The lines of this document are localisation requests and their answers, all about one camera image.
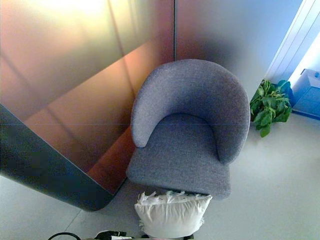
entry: floor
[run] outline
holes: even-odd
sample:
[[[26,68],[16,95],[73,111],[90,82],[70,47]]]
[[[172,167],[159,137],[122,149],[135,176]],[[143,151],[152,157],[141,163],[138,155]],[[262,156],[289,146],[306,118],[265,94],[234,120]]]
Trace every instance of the floor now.
[[[319,240],[319,139],[320,121],[296,114],[265,138],[251,127],[230,165],[231,196],[211,201],[196,239]],[[62,231],[85,239],[105,229],[137,238],[134,203],[154,190],[126,181],[104,209],[85,212],[4,177],[0,186],[0,240],[46,240]]]

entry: gray fabric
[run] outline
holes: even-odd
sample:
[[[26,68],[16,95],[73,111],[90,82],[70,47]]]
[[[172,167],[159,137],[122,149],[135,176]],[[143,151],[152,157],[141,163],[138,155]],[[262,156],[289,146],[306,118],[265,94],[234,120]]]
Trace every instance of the gray fabric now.
[[[218,160],[210,125],[188,114],[172,114],[155,127],[145,147],[137,147],[127,169],[135,183],[170,190],[230,194],[229,166]]]
[[[239,155],[249,130],[249,101],[236,77],[222,66],[185,59],[156,68],[134,102],[135,145],[145,147],[159,121],[174,113],[198,116],[210,124],[221,163],[228,164]]]

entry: green plant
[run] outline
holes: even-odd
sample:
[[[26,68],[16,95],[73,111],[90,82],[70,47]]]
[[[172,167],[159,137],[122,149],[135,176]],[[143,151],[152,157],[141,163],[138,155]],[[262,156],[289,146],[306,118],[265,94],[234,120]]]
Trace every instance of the green plant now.
[[[262,80],[250,101],[251,121],[263,138],[270,133],[270,127],[275,122],[286,122],[292,112],[289,93],[290,82],[281,80],[273,84]]]

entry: seat cushion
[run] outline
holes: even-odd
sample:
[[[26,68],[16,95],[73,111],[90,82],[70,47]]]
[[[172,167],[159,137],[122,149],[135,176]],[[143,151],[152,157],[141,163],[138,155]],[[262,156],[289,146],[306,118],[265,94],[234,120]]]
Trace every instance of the seat cushion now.
[[[214,133],[203,119],[172,114],[162,119],[145,147],[137,147],[126,171],[134,183],[170,190],[230,194],[229,166],[218,159]]]

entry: black cable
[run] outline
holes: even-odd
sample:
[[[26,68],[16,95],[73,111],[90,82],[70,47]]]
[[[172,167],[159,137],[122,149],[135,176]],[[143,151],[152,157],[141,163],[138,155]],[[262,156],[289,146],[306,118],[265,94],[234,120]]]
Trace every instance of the black cable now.
[[[59,232],[59,233],[51,236],[48,240],[51,240],[51,239],[53,239],[53,238],[55,238],[56,236],[59,236],[59,235],[70,235],[70,236],[76,238],[76,240],[81,240],[80,237],[78,237],[77,235],[75,235],[74,233],[71,233],[71,232]]]

